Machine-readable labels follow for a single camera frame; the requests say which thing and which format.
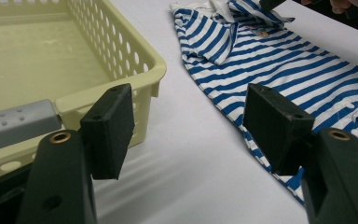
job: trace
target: cream plastic basket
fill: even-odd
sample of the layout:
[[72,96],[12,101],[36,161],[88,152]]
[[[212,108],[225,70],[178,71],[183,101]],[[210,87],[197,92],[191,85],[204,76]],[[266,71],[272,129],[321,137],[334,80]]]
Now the cream plastic basket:
[[[108,0],[0,0],[0,110],[53,102],[64,129],[103,93],[132,86],[135,130],[145,140],[165,62]],[[34,159],[42,136],[0,148],[0,175]]]

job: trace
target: fabric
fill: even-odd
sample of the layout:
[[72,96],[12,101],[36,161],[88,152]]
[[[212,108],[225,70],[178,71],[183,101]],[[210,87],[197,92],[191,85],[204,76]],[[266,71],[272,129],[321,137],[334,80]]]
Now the fabric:
[[[315,132],[335,127],[358,137],[358,66],[285,29],[294,19],[264,12],[252,0],[228,1],[234,22],[217,12],[171,7],[186,69],[266,170],[268,161],[242,126],[248,83],[271,87],[312,114]],[[303,203],[302,174],[274,176]]]

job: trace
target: white table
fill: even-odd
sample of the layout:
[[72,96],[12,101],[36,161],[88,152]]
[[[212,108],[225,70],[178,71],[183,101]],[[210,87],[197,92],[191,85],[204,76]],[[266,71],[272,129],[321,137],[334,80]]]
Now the white table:
[[[180,4],[202,0],[181,0]],[[167,63],[145,141],[118,181],[95,181],[100,223],[308,223],[305,209],[247,151],[183,67],[170,1],[111,0]],[[287,27],[358,63],[358,31],[287,1]]]

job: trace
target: gray object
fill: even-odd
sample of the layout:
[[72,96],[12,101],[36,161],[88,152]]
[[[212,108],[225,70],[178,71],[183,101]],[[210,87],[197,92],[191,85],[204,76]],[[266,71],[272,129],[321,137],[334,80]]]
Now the gray object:
[[0,148],[61,128],[50,100],[0,111]]

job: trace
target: striped shirt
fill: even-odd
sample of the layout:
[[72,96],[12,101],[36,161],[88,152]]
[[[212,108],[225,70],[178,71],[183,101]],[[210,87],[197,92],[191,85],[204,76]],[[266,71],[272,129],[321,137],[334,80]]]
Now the striped shirt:
[[[358,137],[358,66],[284,28],[293,18],[265,12],[255,0],[229,0],[234,18],[172,7],[182,58],[197,85],[241,132],[255,158],[270,165],[242,126],[248,83],[275,89],[315,117],[313,131],[335,127]],[[274,175],[303,201],[300,179]]]

